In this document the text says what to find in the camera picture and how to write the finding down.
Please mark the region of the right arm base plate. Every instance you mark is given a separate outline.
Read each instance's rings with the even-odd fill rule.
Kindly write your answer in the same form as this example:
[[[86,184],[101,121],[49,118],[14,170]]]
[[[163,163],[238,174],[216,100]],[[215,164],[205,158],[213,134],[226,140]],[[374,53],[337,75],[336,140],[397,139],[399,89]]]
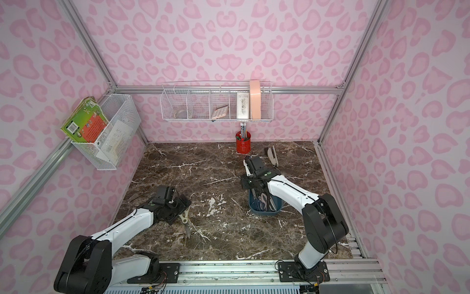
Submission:
[[[306,269],[300,262],[278,260],[275,263],[281,282],[310,282],[321,284],[330,281],[326,262],[320,261],[311,269]]]

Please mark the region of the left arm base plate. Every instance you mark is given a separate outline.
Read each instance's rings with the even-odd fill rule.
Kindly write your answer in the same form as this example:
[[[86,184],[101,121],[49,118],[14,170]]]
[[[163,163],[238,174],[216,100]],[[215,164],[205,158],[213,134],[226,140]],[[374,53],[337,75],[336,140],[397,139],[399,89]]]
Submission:
[[[176,284],[180,267],[180,263],[155,263],[146,274],[128,279],[127,284]]]

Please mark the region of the pink handled scissors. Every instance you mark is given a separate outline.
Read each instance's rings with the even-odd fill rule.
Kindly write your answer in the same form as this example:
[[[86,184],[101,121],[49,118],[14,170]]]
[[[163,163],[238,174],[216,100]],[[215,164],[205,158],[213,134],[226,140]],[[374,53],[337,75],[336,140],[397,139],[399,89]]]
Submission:
[[[275,212],[275,211],[278,210],[276,200],[274,199],[273,196],[268,196],[268,208],[267,208],[267,210],[270,211],[270,212]]]

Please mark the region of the blue handled scissors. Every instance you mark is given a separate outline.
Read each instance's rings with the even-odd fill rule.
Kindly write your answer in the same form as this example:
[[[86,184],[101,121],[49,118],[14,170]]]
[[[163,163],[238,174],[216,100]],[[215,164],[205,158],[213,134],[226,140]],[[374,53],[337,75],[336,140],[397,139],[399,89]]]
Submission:
[[[267,208],[268,208],[268,196],[265,194],[265,193],[262,193],[260,196],[259,196],[259,200],[260,200],[260,208],[262,211],[268,211]]]

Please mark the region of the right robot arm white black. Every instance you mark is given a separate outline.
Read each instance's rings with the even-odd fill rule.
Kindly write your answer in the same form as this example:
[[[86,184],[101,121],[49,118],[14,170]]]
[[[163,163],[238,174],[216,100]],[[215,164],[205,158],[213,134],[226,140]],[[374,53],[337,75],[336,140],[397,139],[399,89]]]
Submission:
[[[305,269],[315,268],[328,251],[350,230],[335,198],[318,195],[294,184],[276,169],[267,167],[258,156],[244,158],[242,188],[268,198],[278,197],[302,215],[307,242],[296,256]]]

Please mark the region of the cream handled scissors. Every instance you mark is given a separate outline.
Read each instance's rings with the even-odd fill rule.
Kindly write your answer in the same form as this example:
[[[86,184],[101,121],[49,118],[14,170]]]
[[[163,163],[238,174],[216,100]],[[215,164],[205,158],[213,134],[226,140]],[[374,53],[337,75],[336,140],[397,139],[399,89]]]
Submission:
[[[189,218],[188,218],[189,210],[190,210],[190,208],[186,208],[186,209],[179,215],[179,217],[180,217],[182,223],[184,224],[184,229],[185,229],[187,238],[190,238],[190,236],[191,236],[190,221],[189,221]]]

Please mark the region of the medium black scissors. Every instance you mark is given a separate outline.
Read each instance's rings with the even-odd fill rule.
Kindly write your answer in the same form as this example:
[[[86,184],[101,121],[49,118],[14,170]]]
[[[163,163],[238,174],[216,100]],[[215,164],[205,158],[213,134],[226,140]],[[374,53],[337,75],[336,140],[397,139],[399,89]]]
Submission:
[[[255,210],[262,211],[260,208],[260,200],[259,200],[260,194],[257,192],[256,189],[252,189],[252,196],[253,196],[253,205],[255,207]]]

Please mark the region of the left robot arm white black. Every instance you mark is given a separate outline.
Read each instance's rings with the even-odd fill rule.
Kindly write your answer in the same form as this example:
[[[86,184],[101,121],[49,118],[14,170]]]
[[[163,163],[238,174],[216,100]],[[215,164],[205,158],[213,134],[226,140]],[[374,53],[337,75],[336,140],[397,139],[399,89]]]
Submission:
[[[186,196],[162,203],[158,198],[138,207],[116,224],[91,236],[75,237],[67,248],[53,288],[62,294],[103,294],[112,286],[133,280],[140,284],[166,283],[170,275],[149,252],[114,260],[123,245],[159,222],[173,224],[191,205]]]

